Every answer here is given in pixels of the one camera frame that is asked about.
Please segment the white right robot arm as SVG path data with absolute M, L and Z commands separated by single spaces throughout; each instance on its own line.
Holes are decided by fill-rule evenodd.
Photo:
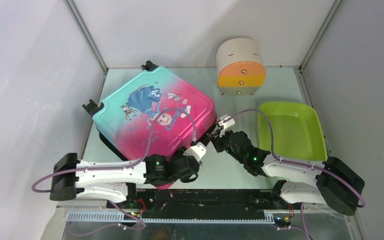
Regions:
M 277 209 L 312 203 L 353 216 L 363 206 L 360 197 L 365 181 L 337 157 L 329 156 L 325 161 L 274 157 L 270 151 L 255 147 L 243 131 L 215 133 L 210 141 L 218 153 L 228 153 L 252 176 L 278 178 L 270 194 Z

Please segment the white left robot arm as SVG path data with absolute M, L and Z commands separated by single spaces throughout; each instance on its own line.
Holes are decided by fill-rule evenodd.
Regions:
M 201 157 L 183 153 L 168 158 L 153 154 L 133 166 L 132 161 L 89 162 L 67 153 L 53 167 L 50 200 L 61 202 L 77 197 L 106 199 L 133 208 L 138 194 L 129 185 L 163 187 L 176 181 L 190 183 L 198 178 Z

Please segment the pink and teal kids suitcase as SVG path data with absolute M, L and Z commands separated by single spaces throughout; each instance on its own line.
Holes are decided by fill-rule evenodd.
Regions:
M 147 61 L 139 75 L 83 105 L 100 139 L 133 166 L 151 155 L 173 158 L 197 142 L 207 145 L 216 126 L 213 100 L 167 68 Z

